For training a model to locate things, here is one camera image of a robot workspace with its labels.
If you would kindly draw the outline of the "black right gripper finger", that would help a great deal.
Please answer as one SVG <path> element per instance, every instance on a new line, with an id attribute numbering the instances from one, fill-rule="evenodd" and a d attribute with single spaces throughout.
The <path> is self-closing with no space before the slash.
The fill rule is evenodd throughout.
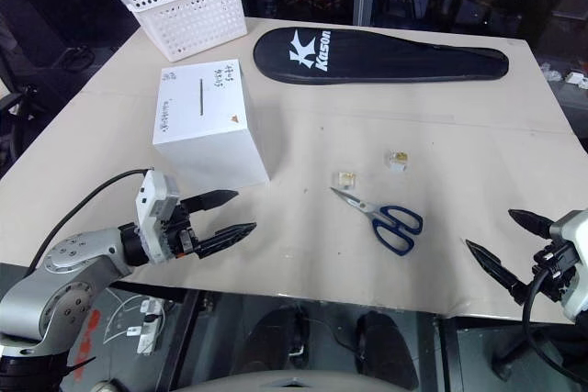
<path id="1" fill-rule="evenodd" d="M 551 219 L 523 209 L 509 209 L 508 214 L 523 229 L 542 239 L 550 239 Z"/>
<path id="2" fill-rule="evenodd" d="M 502 265 L 502 261 L 488 249 L 470 240 L 465 244 L 480 267 L 500 286 L 506 289 L 518 305 L 527 303 L 530 284 L 524 284 L 518 277 Z"/>

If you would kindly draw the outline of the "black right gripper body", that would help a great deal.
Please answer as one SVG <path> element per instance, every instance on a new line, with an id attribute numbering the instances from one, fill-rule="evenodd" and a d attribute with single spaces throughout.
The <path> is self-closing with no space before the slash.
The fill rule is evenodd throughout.
<path id="1" fill-rule="evenodd" d="M 534 255 L 536 265 L 534 275 L 542 278 L 538 291 L 553 302 L 562 300 L 576 275 L 576 250 L 571 241 L 556 243 L 553 241 Z"/>

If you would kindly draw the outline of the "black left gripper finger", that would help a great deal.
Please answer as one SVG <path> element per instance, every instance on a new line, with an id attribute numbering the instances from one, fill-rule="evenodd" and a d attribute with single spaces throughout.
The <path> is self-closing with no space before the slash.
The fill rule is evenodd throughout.
<path id="1" fill-rule="evenodd" d="M 192 196 L 189 198 L 189 212 L 195 213 L 221 207 L 238 195 L 239 193 L 235 190 L 222 189 Z"/>
<path id="2" fill-rule="evenodd" d="M 215 234 L 200 241 L 197 245 L 198 258 L 206 258 L 228 249 L 237 242 L 243 240 L 256 228 L 255 222 L 235 224 L 222 230 L 218 230 Z"/>

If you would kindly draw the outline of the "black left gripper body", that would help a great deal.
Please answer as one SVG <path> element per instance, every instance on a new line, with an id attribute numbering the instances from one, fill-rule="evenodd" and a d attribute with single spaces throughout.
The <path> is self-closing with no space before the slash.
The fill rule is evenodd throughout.
<path id="1" fill-rule="evenodd" d="M 169 219 L 162 223 L 167 247 L 175 258 L 191 253 L 195 253 L 200 259 L 205 257 L 190 222 L 190 214 L 200 210 L 203 210 L 202 198 L 192 196 L 180 201 Z"/>

